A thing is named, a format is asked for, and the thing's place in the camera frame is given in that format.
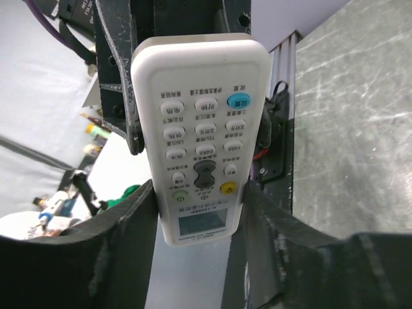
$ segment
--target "blue button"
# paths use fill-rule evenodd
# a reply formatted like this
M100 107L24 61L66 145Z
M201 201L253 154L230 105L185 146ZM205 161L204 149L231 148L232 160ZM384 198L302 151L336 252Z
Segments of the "blue button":
M242 109L250 104L250 96L246 93L236 93L227 99L227 104L231 108Z

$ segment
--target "remote control button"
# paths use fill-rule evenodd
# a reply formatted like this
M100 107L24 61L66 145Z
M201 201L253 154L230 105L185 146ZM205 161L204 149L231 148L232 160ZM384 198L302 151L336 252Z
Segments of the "remote control button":
M194 185L199 189L209 188L214 185L212 172L216 168L216 162L212 160L200 161L194 165L194 170L199 177L194 181Z
M236 167L236 165L231 163L231 164L226 165L223 171L225 172L226 176L233 176L237 173L238 168Z
M218 108L218 101L215 98L200 98L194 103L198 111L208 112Z
M216 132L216 126L214 124L198 124L194 130L197 135L209 135Z
M165 116L175 116L183 113L185 106L180 101L167 101L160 106L160 111Z
M172 199L174 201L178 201L179 203L183 203L185 200L188 200L188 195L186 191L176 191L172 194Z
M185 136L185 129L182 127L168 127L163 131L166 140L178 140Z
M215 152L213 145L200 145L196 148L196 154L198 156L210 156Z
M246 128L246 122L243 119L229 120L226 123L226 129L230 132L239 132Z
M169 160L183 159L186 156L186 150L183 148L170 149L166 152L166 158Z
M227 99L227 104L235 109L247 108L250 104L250 96L246 93L235 93Z
M236 184L234 182L226 182L220 186L220 191L223 194L232 194L236 190Z
M228 152L239 151L242 147L243 144L240 140L231 140L223 146L223 148Z
M185 183L185 175L181 172L174 173L172 176L172 182L175 185L183 185Z

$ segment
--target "gray tile floor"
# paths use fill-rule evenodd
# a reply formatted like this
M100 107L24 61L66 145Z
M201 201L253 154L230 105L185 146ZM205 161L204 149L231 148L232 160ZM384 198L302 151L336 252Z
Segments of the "gray tile floor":
M354 0L298 44L294 214L333 236L412 227L411 12Z

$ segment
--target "white button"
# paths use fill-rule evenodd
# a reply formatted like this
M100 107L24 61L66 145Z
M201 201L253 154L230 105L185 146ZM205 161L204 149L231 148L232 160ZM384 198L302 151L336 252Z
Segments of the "white button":
M174 185L183 185L185 183L185 175L181 172L174 173L172 182Z
M170 149L166 152L166 158L169 160L183 159L186 156L186 150L183 148Z
M214 111L218 108L218 101L215 98L200 98L194 103L194 107L198 111Z
M231 164L226 165L223 171L225 172L226 176L233 176L238 171L238 168L236 167L236 165L231 163Z
M215 148L213 145L200 145L196 148L198 156L210 156L213 155Z
M160 106L160 111L165 116L175 116L183 113L185 106L180 101L167 101Z
M223 148L225 148L226 151L232 152L232 151L239 151L242 149L242 142L240 140L231 140L230 142L227 142Z
M163 131L166 140L178 140L185 136L185 129L182 127L168 127Z
M216 132L216 126L214 124L198 124L194 130L197 135L209 135Z
M242 119L230 120L226 123L226 129L230 132L239 132L246 128L246 122Z

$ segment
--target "remote control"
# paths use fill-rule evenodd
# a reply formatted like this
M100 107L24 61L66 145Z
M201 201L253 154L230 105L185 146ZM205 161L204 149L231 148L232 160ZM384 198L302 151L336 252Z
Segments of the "remote control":
M271 64L245 33L152 37L136 49L131 77L167 244L237 230Z

